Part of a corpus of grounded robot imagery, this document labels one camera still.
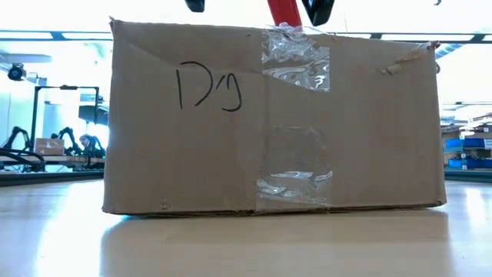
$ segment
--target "small cardboard box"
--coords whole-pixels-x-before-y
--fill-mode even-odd
[[[105,212],[446,202],[432,44],[112,25]]]
[[[65,142],[63,139],[37,138],[34,151],[39,155],[64,155]]]

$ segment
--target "wooden table surface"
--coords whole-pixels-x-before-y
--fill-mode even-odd
[[[103,183],[0,189],[0,276],[492,276],[492,186],[419,211],[136,219]]]

